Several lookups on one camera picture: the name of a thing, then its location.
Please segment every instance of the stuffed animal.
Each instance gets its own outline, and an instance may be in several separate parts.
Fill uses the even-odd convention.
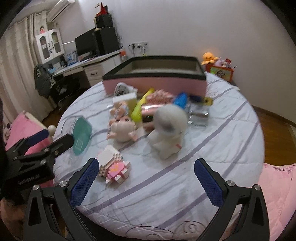
[[[43,34],[43,33],[45,33],[45,30],[44,30],[44,26],[41,25],[41,27],[40,27],[40,34]]]
[[[211,52],[206,52],[202,58],[203,58],[202,65],[214,64],[219,59],[218,57],[214,57],[214,55]]]
[[[127,115],[111,119],[109,126],[110,132],[107,135],[107,140],[116,139],[119,142],[126,142],[138,139],[136,136],[136,124]]]
[[[155,130],[148,136],[149,144],[161,159],[167,159],[181,150],[187,127],[185,111],[174,104],[159,107],[153,117]]]
[[[222,67],[224,63],[224,60],[222,60],[222,58],[219,58],[215,63],[214,63],[214,66],[216,67]]]
[[[10,136],[10,129],[11,129],[11,126],[10,124],[8,123],[7,126],[4,128],[4,124],[3,124],[3,141],[4,143],[6,144],[7,141],[8,141],[8,138]]]

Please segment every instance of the red box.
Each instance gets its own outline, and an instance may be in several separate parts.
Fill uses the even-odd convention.
[[[207,64],[205,70],[211,74],[217,75],[218,77],[231,82],[234,70],[231,68],[217,67],[213,64]]]

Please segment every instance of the screw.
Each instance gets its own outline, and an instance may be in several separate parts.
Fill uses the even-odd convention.
[[[46,163],[46,160],[43,159],[42,161],[40,161],[40,165],[44,165]]]
[[[59,186],[60,187],[64,187],[64,186],[66,186],[67,185],[67,181],[61,181],[60,183],[59,183]]]
[[[34,185],[33,190],[36,191],[39,188],[39,185]]]
[[[260,189],[261,189],[261,187],[260,187],[258,184],[255,184],[255,185],[254,185],[254,188],[255,188],[256,190],[260,190]]]
[[[235,185],[234,181],[228,180],[227,185],[233,187]]]

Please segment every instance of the white plush toy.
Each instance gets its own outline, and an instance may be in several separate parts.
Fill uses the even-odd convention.
[[[177,105],[159,107],[153,117],[155,130],[148,135],[149,143],[159,152],[161,159],[167,159],[181,150],[187,127],[187,115]]]

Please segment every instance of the lego block figure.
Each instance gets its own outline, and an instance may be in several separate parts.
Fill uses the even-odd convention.
[[[128,168],[130,165],[129,161],[121,161],[112,164],[107,173],[106,184],[109,185],[113,181],[121,184],[129,175]]]
[[[106,178],[106,184],[113,181],[121,184],[129,175],[129,161],[123,161],[122,155],[113,146],[108,145],[104,151],[97,155],[100,163],[99,176]]]
[[[156,90],[146,97],[146,104],[170,104],[174,96],[164,90]]]

